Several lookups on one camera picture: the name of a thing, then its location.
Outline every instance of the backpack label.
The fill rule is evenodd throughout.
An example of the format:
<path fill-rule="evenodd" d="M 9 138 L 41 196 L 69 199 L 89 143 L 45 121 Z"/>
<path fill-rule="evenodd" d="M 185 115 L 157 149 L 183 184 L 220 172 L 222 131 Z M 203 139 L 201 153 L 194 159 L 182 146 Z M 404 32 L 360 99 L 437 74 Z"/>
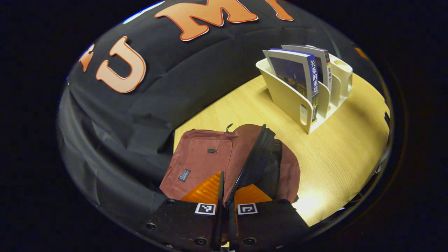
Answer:
<path fill-rule="evenodd" d="M 182 182 L 185 182 L 185 180 L 187 180 L 188 174 L 190 174 L 190 170 L 189 169 L 185 169 L 182 174 L 177 178 Z"/>

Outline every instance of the desk organizer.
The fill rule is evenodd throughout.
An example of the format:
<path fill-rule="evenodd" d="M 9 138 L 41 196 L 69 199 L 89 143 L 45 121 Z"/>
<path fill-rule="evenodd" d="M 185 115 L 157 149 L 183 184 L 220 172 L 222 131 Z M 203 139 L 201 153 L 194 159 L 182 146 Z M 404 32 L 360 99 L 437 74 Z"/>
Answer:
<path fill-rule="evenodd" d="M 267 59 L 255 64 L 266 82 L 272 101 L 300 124 L 308 134 L 322 125 L 345 102 L 352 90 L 352 67 L 332 54 L 329 56 L 332 65 L 332 91 L 330 95 L 327 86 L 319 82 L 319 105 L 314 122 L 311 122 L 313 107 L 307 98 L 279 79 L 269 66 Z M 307 111 L 303 115 L 302 106 Z"/>

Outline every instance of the table surface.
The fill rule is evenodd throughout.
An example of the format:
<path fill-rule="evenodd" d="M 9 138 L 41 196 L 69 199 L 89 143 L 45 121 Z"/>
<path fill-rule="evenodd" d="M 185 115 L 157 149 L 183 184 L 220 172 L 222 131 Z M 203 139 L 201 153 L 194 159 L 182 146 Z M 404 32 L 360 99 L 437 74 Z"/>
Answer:
<path fill-rule="evenodd" d="M 174 150 L 183 133 L 191 129 L 225 131 L 233 123 L 232 131 L 243 124 L 266 123 L 299 161 L 299 200 L 293 206 L 311 226 L 349 202 L 374 172 L 389 134 L 384 112 L 389 109 L 380 93 L 353 74 L 347 100 L 308 135 L 272 102 L 260 75 L 179 126 Z"/>

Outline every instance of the book cover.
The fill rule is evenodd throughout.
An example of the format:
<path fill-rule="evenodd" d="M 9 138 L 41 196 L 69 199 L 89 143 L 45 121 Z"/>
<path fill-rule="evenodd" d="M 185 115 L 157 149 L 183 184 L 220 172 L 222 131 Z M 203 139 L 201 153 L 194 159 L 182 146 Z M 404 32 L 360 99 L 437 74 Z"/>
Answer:
<path fill-rule="evenodd" d="M 332 92 L 332 65 L 328 50 L 310 45 L 281 45 L 282 49 L 294 50 L 304 53 L 312 53 L 316 58 L 319 81 L 328 87 L 330 96 Z"/>
<path fill-rule="evenodd" d="M 275 75 L 306 97 L 313 106 L 312 122 L 318 107 L 318 69 L 313 54 L 272 48 L 263 51 Z M 306 118 L 306 110 L 301 110 Z"/>

